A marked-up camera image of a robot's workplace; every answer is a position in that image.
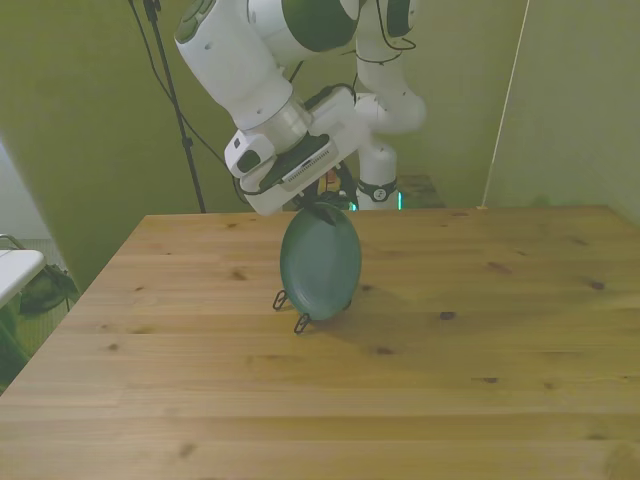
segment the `cable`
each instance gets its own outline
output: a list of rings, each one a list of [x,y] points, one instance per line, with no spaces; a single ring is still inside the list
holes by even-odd
[[[289,83],[293,83],[293,81],[296,79],[296,76],[298,75],[298,72],[302,68],[302,65],[304,65],[304,60],[301,61],[300,63],[298,63],[298,66],[296,67],[296,69],[293,71],[293,73],[289,77]]]
[[[377,63],[379,65],[384,65],[385,63],[393,62],[394,60],[400,58],[404,52],[400,52],[391,58],[387,58],[386,60],[369,60],[368,58],[362,58],[360,55],[358,55],[358,52],[356,52],[355,50],[349,50],[348,52],[344,52],[341,54],[341,56],[351,55],[352,53],[358,58],[358,60],[362,60],[365,63]]]
[[[356,93],[355,88],[352,87],[351,85],[349,85],[347,83],[336,83],[335,85],[330,85],[328,88],[331,88],[332,90],[335,90],[338,87],[344,87],[347,90],[349,90],[351,92],[351,95],[353,96],[353,103],[354,104],[358,103],[358,94]]]
[[[382,8],[380,8],[380,0],[376,0],[376,7],[378,8],[378,20],[380,21],[380,31],[382,32],[382,38],[384,39],[384,43],[387,44],[387,47],[391,48],[392,50],[397,50],[399,52],[414,50],[415,48],[417,48],[417,45],[415,43],[413,43],[411,40],[407,40],[406,38],[402,38],[401,40],[405,43],[408,43],[410,45],[409,47],[399,48],[391,45],[391,42],[389,42],[389,40],[387,39],[387,34],[385,33],[385,30],[384,30],[384,20],[382,20]]]
[[[496,137],[496,143],[493,148],[493,156],[491,158],[491,165],[489,166],[489,173],[487,174],[487,184],[484,188],[484,195],[482,196],[482,206],[487,206],[487,201],[489,199],[489,192],[491,189],[491,181],[493,180],[493,169],[496,164],[496,159],[498,157],[498,149],[500,148],[500,140],[502,139],[502,129],[504,127],[504,122],[507,117],[507,108],[509,107],[509,100],[511,99],[511,89],[513,87],[513,80],[516,75],[516,69],[518,67],[518,59],[520,58],[520,47],[522,46],[522,39],[524,37],[525,28],[527,26],[527,17],[529,16],[529,5],[531,0],[527,0],[527,5],[524,9],[524,17],[522,18],[522,27],[520,28],[520,38],[518,39],[518,46],[516,47],[516,54],[513,58],[513,66],[511,68],[511,77],[509,78],[509,86],[507,87],[507,95],[504,99],[504,106],[502,108],[502,117],[500,118],[500,125],[498,127],[498,136]]]
[[[133,3],[133,0],[129,0],[129,6],[131,7],[131,10],[133,12],[133,16],[134,16],[134,18],[136,20],[136,24],[138,25],[138,30],[140,31],[140,35],[142,36],[142,42],[144,43],[144,48],[145,48],[145,50],[147,52],[147,57],[149,58],[149,64],[151,66],[151,71],[153,72],[154,77],[158,81],[158,84],[160,85],[160,88],[162,89],[162,91],[164,92],[166,97],[169,99],[169,101],[173,104],[173,99],[171,98],[171,95],[169,94],[169,91],[167,90],[167,87],[164,85],[164,82],[160,78],[160,75],[158,74],[158,70],[156,69],[156,65],[155,65],[155,62],[153,60],[153,55],[151,54],[151,47],[149,46],[149,41],[147,40],[147,35],[144,32],[144,28],[142,27],[142,22],[140,21],[140,16],[138,15],[138,11],[136,10],[136,7],[135,7],[135,5]],[[184,121],[184,123],[187,126],[187,128],[189,128],[191,133],[193,133],[193,135],[200,141],[200,143],[202,143],[202,145],[204,145],[204,147],[207,150],[209,150],[209,152],[211,152],[211,154],[220,162],[220,164],[222,164],[224,166],[225,171],[227,171],[227,173],[229,173],[229,175],[232,178],[234,191],[236,192],[236,196],[238,197],[238,199],[242,203],[244,203],[245,205],[248,205],[249,202],[238,191],[238,188],[237,188],[237,185],[236,185],[236,179],[235,179],[235,177],[233,175],[231,175],[231,173],[227,169],[226,162],[224,161],[222,156],[211,145],[209,145],[209,143],[202,137],[202,135],[200,135],[200,133],[198,133],[198,131],[191,125],[191,122],[189,122],[187,117],[182,113],[181,113],[181,115],[182,115],[182,120]]]

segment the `green object on floor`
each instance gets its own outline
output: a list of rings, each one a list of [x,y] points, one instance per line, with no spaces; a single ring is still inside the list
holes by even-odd
[[[65,299],[76,302],[78,289],[71,277],[57,265],[47,265],[22,290],[20,313],[33,315],[48,312],[60,305]]]
[[[332,222],[323,220],[328,215]],[[339,208],[315,203],[294,217],[280,251],[282,284],[293,306],[313,321],[327,320],[351,303],[362,254],[353,224]]]

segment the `wooden table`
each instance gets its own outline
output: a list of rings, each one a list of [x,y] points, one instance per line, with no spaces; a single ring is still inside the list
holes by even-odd
[[[145,218],[0,398],[0,477],[640,478],[637,228],[358,212],[353,306],[296,337],[290,218]]]

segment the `black wire stand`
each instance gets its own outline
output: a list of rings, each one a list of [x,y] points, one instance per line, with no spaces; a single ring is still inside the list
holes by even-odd
[[[198,206],[200,207],[200,213],[207,213],[207,208],[204,204],[204,198],[202,196],[202,189],[200,188],[200,180],[198,179],[198,171],[196,170],[195,160],[193,159],[193,140],[187,135],[182,111],[180,110],[180,104],[178,103],[178,95],[176,94],[175,87],[173,86],[173,78],[171,77],[171,70],[169,69],[169,62],[164,50],[164,44],[162,43],[162,37],[160,36],[160,29],[158,28],[158,12],[161,10],[160,0],[143,0],[144,10],[151,23],[153,34],[158,45],[158,52],[160,53],[160,59],[162,60],[162,67],[164,68],[164,74],[167,78],[167,87],[169,89],[169,95],[171,97],[171,103],[176,112],[176,118],[178,120],[178,127],[180,128],[180,136],[182,139],[182,147],[187,157],[187,163],[189,164],[189,172],[191,173],[191,180],[193,181],[193,188],[196,192],[198,199]]]

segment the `white cord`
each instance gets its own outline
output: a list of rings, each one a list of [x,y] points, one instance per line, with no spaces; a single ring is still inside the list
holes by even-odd
[[[520,55],[520,45],[522,45],[522,37],[524,36],[524,27],[527,24],[527,16],[529,14],[529,4],[531,0],[527,0],[527,6],[524,9],[524,17],[522,19],[522,28],[520,29],[520,38],[518,39],[518,47],[516,48],[516,56],[513,59],[513,68],[511,69],[511,78],[509,78],[509,87],[507,88],[507,96],[504,100],[504,107],[502,108],[502,118],[500,119],[500,127],[498,128],[498,138],[496,138],[496,144],[493,149],[493,157],[491,158],[491,166],[489,167],[489,176],[487,177],[487,184],[484,189],[484,196],[482,197],[482,206],[487,206],[487,197],[489,196],[489,188],[491,187],[491,179],[493,178],[493,166],[496,163],[496,157],[498,156],[498,147],[500,146],[500,139],[502,138],[502,127],[504,126],[504,119],[507,116],[507,107],[509,106],[509,98],[511,97],[511,87],[513,86],[513,78],[516,74],[516,66],[518,65],[518,56]]]

